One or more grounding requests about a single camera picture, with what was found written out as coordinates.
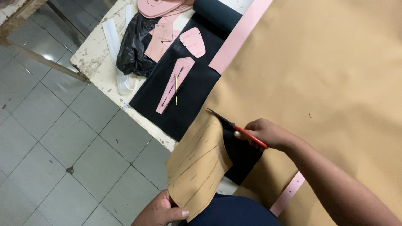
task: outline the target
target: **kraft paper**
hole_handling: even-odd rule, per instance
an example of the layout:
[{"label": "kraft paper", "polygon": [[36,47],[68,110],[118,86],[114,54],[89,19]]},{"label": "kraft paper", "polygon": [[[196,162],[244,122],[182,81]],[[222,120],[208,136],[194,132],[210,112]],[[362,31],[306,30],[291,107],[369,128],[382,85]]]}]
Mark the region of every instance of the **kraft paper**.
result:
[{"label": "kraft paper", "polygon": [[[169,166],[190,164],[180,160],[209,123],[207,107],[241,127],[266,118],[309,142],[402,219],[400,8],[402,2],[393,0],[274,0],[168,159],[168,174]],[[200,142],[194,151],[210,148]],[[214,150],[224,156],[223,146]],[[186,183],[174,186],[175,195],[183,194],[173,198],[181,207],[192,191],[205,189],[191,176],[212,167],[189,170],[180,177]],[[296,172],[283,152],[269,149],[235,194],[269,209]],[[209,183],[220,175],[212,171]],[[185,206],[192,218],[210,195]],[[335,225],[306,182],[279,219],[284,225]]]}]

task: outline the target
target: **worn table surface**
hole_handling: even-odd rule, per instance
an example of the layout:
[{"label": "worn table surface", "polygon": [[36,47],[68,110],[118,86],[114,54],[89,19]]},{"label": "worn table surface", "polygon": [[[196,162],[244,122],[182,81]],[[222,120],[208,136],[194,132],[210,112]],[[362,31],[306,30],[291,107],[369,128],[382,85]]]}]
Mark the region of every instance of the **worn table surface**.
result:
[{"label": "worn table surface", "polygon": [[[253,0],[220,0],[230,8],[243,14]],[[107,12],[102,19],[113,18],[120,41],[126,30],[125,6],[128,4],[137,4],[137,0],[118,0],[115,5]],[[193,15],[193,10],[182,13],[173,23],[174,29],[182,30]],[[124,104],[130,102],[145,81],[145,77],[130,74],[130,82],[135,83],[135,88],[131,92],[121,95],[117,89],[115,69],[111,62],[109,49],[107,47],[105,34],[102,25],[99,24],[93,32],[88,36],[86,41],[81,45],[78,51],[73,55],[70,62],[83,74],[85,74],[91,82],[97,86],[104,94],[113,100],[120,108],[122,108],[131,118],[147,130],[155,139],[164,145],[170,151],[173,151],[177,145],[177,141],[166,135],[160,128],[150,122],[148,119],[140,115],[136,110],[124,108]]]}]

